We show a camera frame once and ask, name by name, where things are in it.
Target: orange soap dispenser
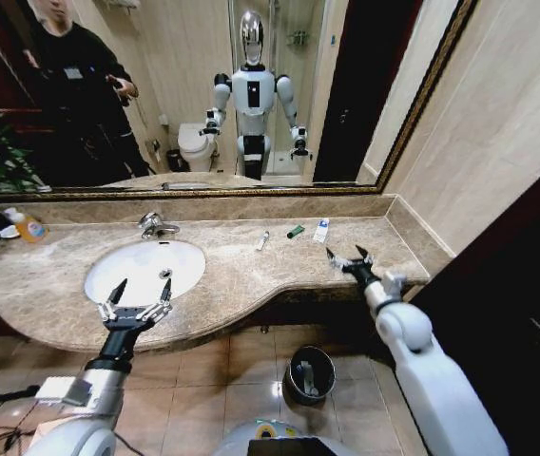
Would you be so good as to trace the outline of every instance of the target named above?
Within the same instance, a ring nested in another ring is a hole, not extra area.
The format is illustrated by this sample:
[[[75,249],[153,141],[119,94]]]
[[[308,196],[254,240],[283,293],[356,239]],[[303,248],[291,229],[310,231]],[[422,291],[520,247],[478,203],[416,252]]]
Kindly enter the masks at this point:
[[[28,242],[37,242],[48,233],[48,229],[42,223],[32,216],[18,212],[14,207],[8,208],[4,214],[14,223],[21,238]]]

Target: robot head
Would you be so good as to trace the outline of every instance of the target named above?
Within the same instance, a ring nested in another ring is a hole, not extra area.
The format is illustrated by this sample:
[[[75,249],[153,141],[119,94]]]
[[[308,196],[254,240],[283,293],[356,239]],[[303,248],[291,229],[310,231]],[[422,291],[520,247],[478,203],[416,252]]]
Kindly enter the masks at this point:
[[[242,15],[241,37],[244,60],[251,67],[259,65],[263,48],[263,25],[259,14],[247,11]]]

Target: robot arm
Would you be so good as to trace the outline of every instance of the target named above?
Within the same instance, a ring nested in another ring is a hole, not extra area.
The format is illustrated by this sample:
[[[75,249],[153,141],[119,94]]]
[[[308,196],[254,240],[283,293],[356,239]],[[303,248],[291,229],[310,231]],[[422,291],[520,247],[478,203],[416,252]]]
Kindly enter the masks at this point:
[[[230,99],[232,82],[226,74],[215,75],[215,106],[206,111],[205,128],[199,131],[200,135],[219,135],[220,128],[225,121],[225,107]]]
[[[47,404],[67,404],[73,419],[55,427],[35,443],[26,456],[111,456],[116,449],[113,429],[122,411],[124,382],[137,337],[153,328],[172,309],[171,274],[158,302],[147,307],[116,305],[126,279],[116,287],[99,314],[109,330],[99,355],[77,377],[49,377],[36,398]]]
[[[289,76],[279,76],[277,78],[277,94],[279,95],[280,104],[285,112],[285,117],[291,128],[291,138],[294,141],[293,155],[306,156],[309,154],[306,150],[306,139],[308,133],[304,126],[298,126],[296,123],[296,117],[298,116],[298,110],[296,108],[296,102],[293,92],[293,85]]]
[[[403,275],[372,272],[372,258],[344,259],[327,249],[333,266],[355,276],[395,359],[399,381],[420,433],[435,456],[508,455],[509,451],[460,367],[445,354],[429,317],[401,302]]]

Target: humanoid robot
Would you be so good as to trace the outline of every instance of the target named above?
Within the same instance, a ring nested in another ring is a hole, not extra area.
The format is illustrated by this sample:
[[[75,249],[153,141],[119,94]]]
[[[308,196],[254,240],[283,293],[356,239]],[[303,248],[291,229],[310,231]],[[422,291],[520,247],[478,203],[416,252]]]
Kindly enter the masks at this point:
[[[263,49],[263,25],[260,15],[247,11],[241,19],[241,38],[245,64],[229,78],[226,74],[215,76],[215,106],[206,111],[206,128],[200,134],[219,135],[225,121],[226,105],[230,94],[234,94],[234,107],[239,113],[237,139],[239,157],[244,161],[247,178],[261,179],[263,158],[270,152],[270,138],[266,136],[268,113],[274,105],[275,92],[279,95],[285,117],[291,128],[294,156],[307,156],[307,132],[298,126],[298,115],[291,80],[286,75],[275,78],[261,63]]]

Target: chrome faucet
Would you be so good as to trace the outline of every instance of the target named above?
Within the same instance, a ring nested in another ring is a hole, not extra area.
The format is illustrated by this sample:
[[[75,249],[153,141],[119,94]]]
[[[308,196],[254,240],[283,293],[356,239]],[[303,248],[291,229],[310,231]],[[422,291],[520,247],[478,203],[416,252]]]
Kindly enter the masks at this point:
[[[150,239],[153,236],[159,238],[162,235],[179,233],[179,226],[164,222],[155,212],[145,214],[139,220],[139,227],[144,230],[141,234],[143,239]]]

